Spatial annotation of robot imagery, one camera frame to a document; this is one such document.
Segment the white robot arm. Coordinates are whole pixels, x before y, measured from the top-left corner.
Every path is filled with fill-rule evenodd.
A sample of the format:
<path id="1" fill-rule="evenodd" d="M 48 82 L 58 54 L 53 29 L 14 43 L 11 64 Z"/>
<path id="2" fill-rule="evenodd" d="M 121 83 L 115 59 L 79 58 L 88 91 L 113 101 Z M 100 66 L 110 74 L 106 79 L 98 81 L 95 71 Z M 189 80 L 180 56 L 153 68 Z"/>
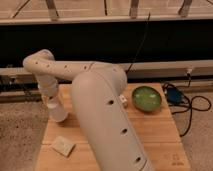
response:
<path id="1" fill-rule="evenodd" d="M 72 106 L 101 171 L 155 171 L 120 100 L 127 85 L 122 67 L 57 61 L 47 49 L 25 57 L 23 66 L 49 97 L 57 91 L 58 78 L 72 82 Z"/>

